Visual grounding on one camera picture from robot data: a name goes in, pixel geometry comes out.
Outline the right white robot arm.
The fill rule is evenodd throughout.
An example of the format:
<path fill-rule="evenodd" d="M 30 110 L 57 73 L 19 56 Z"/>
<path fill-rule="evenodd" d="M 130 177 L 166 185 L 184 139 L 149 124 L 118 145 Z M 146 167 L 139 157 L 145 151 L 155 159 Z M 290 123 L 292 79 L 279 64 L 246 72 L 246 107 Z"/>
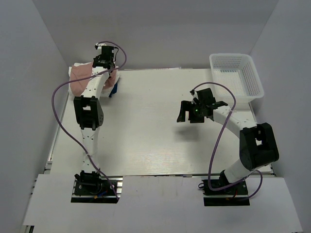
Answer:
<path fill-rule="evenodd" d="M 230 167 L 223 170 L 218 185 L 212 191 L 222 190 L 232 193 L 237 184 L 254 171 L 279 159 L 279 152 L 272 126 L 268 123 L 256 123 L 244 118 L 224 101 L 217 101 L 210 88 L 192 90 L 193 99 L 183 100 L 177 122 L 203 123 L 206 118 L 222 125 L 221 131 L 230 130 L 239 139 L 239 158 Z"/>

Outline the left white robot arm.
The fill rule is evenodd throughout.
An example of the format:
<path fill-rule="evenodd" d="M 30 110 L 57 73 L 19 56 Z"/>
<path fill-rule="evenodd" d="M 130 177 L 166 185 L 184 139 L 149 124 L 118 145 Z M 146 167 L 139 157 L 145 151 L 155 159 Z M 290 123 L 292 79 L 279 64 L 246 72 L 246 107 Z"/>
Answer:
<path fill-rule="evenodd" d="M 75 64 L 70 70 L 76 120 L 81 129 L 82 144 L 87 150 L 83 153 L 82 162 L 82 171 L 86 173 L 99 173 L 98 136 L 104 121 L 99 99 L 110 78 L 110 72 L 101 72 L 115 67 L 113 46 L 100 43 L 96 49 L 101 53 L 94 58 L 93 63 Z"/>

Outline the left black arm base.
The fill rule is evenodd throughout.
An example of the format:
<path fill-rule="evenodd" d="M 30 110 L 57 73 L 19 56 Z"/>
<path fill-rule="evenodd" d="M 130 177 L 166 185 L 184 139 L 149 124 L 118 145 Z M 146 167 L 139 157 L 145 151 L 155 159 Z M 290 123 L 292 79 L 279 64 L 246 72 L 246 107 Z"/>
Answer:
<path fill-rule="evenodd" d="M 97 172 L 75 174 L 72 203 L 116 204 L 121 197 L 122 178 L 107 180 Z"/>

